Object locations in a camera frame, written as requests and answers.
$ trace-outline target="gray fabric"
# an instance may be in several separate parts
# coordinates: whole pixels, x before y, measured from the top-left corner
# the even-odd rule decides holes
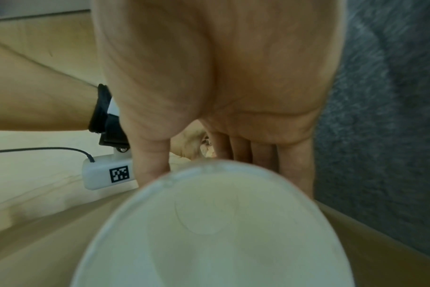
[[[430,256],[430,0],[349,0],[316,198]]]

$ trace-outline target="white round object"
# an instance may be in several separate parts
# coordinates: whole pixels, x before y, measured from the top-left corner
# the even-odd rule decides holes
[[[284,178],[210,160],[126,201],[89,245],[72,287],[353,287],[317,205]]]

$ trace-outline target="wire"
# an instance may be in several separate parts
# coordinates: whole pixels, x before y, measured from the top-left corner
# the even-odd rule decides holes
[[[77,148],[62,148],[62,147],[46,147],[46,148],[14,148],[14,149],[0,149],[0,153],[6,153],[6,152],[18,152],[18,151],[31,151],[31,150],[56,150],[56,149],[61,149],[61,150],[71,150],[71,151],[77,151],[80,152],[82,154],[85,154],[86,157],[89,159],[89,161],[91,163],[94,163],[95,160],[92,157],[92,155],[90,155],[89,153],[77,149]]]

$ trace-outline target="circular indentation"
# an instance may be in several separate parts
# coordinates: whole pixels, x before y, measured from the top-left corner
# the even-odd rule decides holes
[[[181,224],[199,235],[213,235],[234,219],[239,199],[232,190],[208,188],[188,189],[175,201],[176,214]]]

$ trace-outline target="qr code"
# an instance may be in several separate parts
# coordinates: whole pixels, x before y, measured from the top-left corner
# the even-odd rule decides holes
[[[110,169],[111,183],[120,182],[130,178],[129,167],[122,166]]]

